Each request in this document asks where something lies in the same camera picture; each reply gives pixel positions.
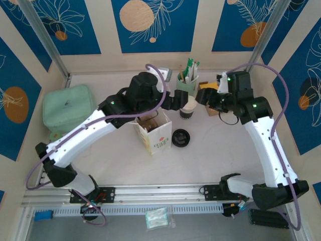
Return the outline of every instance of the plastic bag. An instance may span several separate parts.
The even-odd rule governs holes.
[[[145,215],[148,230],[160,227],[175,227],[172,207],[162,207],[146,212]]]

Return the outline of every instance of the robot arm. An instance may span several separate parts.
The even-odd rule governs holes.
[[[308,191],[306,181],[300,181],[292,170],[277,134],[274,135],[276,144],[288,174],[284,174],[282,165],[270,139],[274,124],[273,113],[266,98],[253,96],[250,75],[245,71],[233,72],[229,75],[217,76],[219,89],[206,88],[199,90],[196,101],[220,112],[232,111],[240,119],[242,125],[250,134],[259,155],[264,183],[260,185],[243,178],[240,174],[224,177],[231,193],[240,193],[253,198],[256,205],[267,210],[291,202],[293,197],[289,189],[287,177],[290,178],[297,197]]]
[[[153,109],[159,103],[164,91],[163,85],[159,85],[158,77],[150,72],[141,72],[132,78],[129,87],[109,96],[91,116],[70,133],[48,145],[39,143],[36,146],[40,158],[52,152],[43,164],[47,176],[55,187],[76,190],[89,200],[94,200],[99,195],[99,187],[95,180],[73,168],[71,163],[79,153],[99,138],[133,121],[134,117],[109,118],[105,121],[96,121],[97,119],[111,115],[139,114]],[[178,110],[187,101],[187,92],[175,90],[174,97],[170,97],[170,93],[167,92],[162,108]],[[69,141],[56,149],[56,146],[65,139]]]

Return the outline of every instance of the paper cup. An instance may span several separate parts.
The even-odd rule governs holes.
[[[183,108],[180,109],[180,117],[182,119],[190,119],[194,113],[196,105],[197,105],[197,102],[195,98],[189,95],[189,101]]]

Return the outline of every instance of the green pouch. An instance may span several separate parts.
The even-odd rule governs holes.
[[[51,132],[67,133],[81,124],[97,109],[86,85],[47,93],[43,101],[43,120]]]

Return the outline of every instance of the black cup lid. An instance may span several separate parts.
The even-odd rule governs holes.
[[[190,134],[183,129],[177,129],[172,135],[172,143],[177,147],[187,146],[190,139]]]

